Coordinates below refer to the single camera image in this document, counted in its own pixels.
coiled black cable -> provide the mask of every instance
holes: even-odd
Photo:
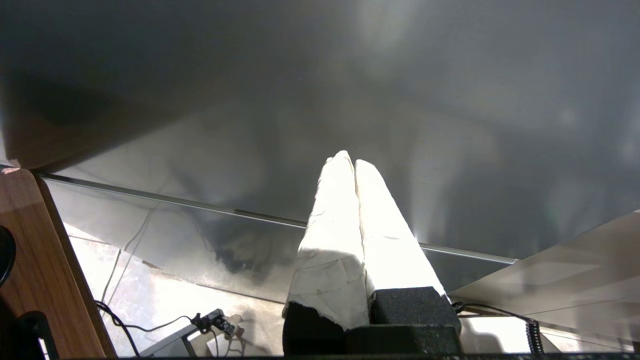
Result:
[[[540,336],[540,323],[537,320],[528,318],[526,316],[518,315],[516,313],[512,313],[511,311],[506,311],[503,309],[499,309],[497,307],[493,307],[490,305],[484,304],[465,304],[464,302],[455,302],[451,304],[456,313],[461,313],[467,307],[485,307],[487,309],[496,310],[500,313],[504,313],[507,315],[514,316],[519,318],[527,323],[527,341],[529,342],[529,350],[531,350],[532,354],[544,354],[545,350],[542,346],[542,337]]]

floor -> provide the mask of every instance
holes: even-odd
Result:
[[[242,346],[240,342],[227,342],[218,336],[219,346],[211,350],[212,354],[282,355],[282,303],[187,282],[75,227],[68,224],[65,227],[93,297],[107,303],[124,323],[150,329],[181,315],[193,317],[198,312],[207,314],[220,308],[227,316],[241,316],[243,321],[239,325],[245,330],[245,341]],[[133,356],[122,329],[113,325],[108,315],[103,315],[103,320],[118,356]],[[464,319],[461,339],[465,351],[526,352],[524,325],[519,321],[490,316]],[[188,324],[188,320],[180,319],[153,332],[131,329],[131,335],[138,350],[143,351]],[[547,352],[633,351],[629,341],[575,334],[553,327],[542,327],[541,332]]]
[[[283,304],[184,281],[126,252],[118,256],[118,248],[67,224],[65,227],[94,299],[104,299],[124,323],[150,329],[181,315],[193,317],[220,308],[227,316],[242,317],[239,325],[245,340],[242,347],[220,336],[221,356],[282,355]],[[103,320],[118,356],[133,356],[122,329],[113,325],[108,315],[103,315]],[[188,324],[183,318],[153,332],[130,331],[138,350],[143,351]]]

white paper-wrapped block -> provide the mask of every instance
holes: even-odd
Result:
[[[318,179],[287,303],[313,307],[345,330],[369,324],[358,213],[353,165],[340,151]]]
[[[367,298],[375,290],[433,286],[445,291],[378,169],[356,161],[360,232],[367,269]]]

wooden panel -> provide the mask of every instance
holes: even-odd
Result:
[[[12,318],[39,310],[61,358],[115,357],[46,184],[27,170],[3,169],[0,225],[12,232],[17,248],[0,288],[0,328],[6,333]]]

black round object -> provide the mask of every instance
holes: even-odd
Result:
[[[15,261],[15,240],[7,228],[0,226],[0,286],[4,284]]]

